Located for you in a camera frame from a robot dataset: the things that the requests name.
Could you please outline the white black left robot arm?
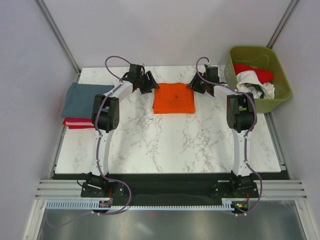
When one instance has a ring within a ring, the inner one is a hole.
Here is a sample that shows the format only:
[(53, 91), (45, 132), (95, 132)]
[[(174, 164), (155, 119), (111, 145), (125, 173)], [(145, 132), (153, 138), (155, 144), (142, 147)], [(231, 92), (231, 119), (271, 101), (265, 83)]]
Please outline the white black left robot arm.
[(111, 140), (120, 123), (120, 102), (135, 90), (147, 94), (159, 87), (151, 71), (146, 71), (142, 65), (131, 64), (117, 85), (106, 93), (95, 95), (91, 121), (95, 128), (96, 152), (90, 173), (96, 176), (109, 173)]

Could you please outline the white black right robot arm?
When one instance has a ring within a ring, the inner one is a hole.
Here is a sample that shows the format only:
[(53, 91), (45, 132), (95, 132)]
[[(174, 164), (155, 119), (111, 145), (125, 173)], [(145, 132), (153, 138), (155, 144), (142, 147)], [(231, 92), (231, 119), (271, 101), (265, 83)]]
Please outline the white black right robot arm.
[(216, 66), (205, 64), (204, 67), (205, 72), (196, 71), (187, 88), (225, 99), (226, 121), (234, 141), (232, 174), (241, 178), (248, 177), (253, 173), (249, 167), (251, 134), (258, 120), (253, 95), (242, 93), (221, 82)]

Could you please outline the orange t-shirt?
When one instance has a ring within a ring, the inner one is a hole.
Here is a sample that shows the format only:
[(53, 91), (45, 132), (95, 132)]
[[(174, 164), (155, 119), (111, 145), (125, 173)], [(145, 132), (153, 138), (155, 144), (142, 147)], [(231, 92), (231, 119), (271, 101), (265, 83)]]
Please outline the orange t-shirt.
[(154, 114), (194, 114), (194, 91), (185, 83), (159, 83), (154, 91)]

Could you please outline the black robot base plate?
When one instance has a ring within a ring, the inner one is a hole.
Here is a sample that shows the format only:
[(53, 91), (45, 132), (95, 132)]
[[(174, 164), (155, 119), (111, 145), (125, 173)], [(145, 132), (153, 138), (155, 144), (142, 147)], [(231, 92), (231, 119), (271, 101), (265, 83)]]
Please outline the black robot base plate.
[(169, 197), (190, 198), (247, 198), (259, 196), (252, 176), (239, 180), (231, 173), (122, 173), (106, 178), (89, 173), (82, 184), (83, 198)]

